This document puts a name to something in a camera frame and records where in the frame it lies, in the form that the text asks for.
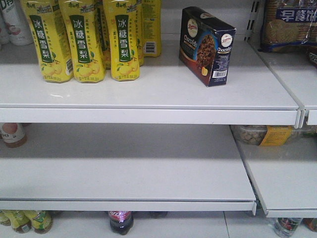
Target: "cola bottle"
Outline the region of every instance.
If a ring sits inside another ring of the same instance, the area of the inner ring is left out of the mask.
[[[133,227],[133,216],[131,211],[108,211],[110,227],[114,233],[126,235]]]

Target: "barcode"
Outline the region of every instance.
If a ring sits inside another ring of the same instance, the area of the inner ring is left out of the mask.
[[[156,53],[156,42],[146,42],[145,44],[145,53],[147,54],[155,54]]]
[[[212,77],[213,78],[222,78],[227,75],[227,70],[226,71],[214,71]]]
[[[73,62],[71,61],[71,59],[69,59],[66,62],[66,74],[70,75],[72,71],[73,71]]]

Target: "chocolate box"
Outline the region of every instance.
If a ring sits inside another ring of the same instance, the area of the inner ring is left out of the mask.
[[[224,85],[236,29],[190,6],[183,9],[179,58],[208,87]]]

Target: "yellow bottle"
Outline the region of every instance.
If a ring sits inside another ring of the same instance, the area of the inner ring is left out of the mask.
[[[139,56],[139,64],[142,66],[144,64],[144,53],[143,53],[143,8],[142,0],[137,0],[137,16],[136,16],[136,34],[137,34],[137,48]]]
[[[111,76],[118,81],[140,76],[136,38],[136,0],[104,0],[109,29]]]
[[[143,0],[144,56],[158,57],[162,51],[160,37],[161,0]]]
[[[40,69],[47,82],[63,83],[73,77],[71,53],[57,0],[22,0]]]
[[[58,0],[67,29],[74,76],[81,83],[104,79],[104,55],[97,22],[97,0]]]
[[[107,69],[111,67],[111,53],[109,42],[109,31],[106,21],[106,15],[103,5],[103,0],[97,0],[97,22],[100,36],[101,48],[104,54],[104,63]]]

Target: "white bottle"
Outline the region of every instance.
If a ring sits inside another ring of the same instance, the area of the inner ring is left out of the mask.
[[[2,15],[0,14],[0,44],[4,45],[10,42],[8,30],[5,27],[5,23]]]
[[[33,43],[29,24],[19,0],[0,0],[0,7],[6,26],[9,29],[10,41],[16,46]]]

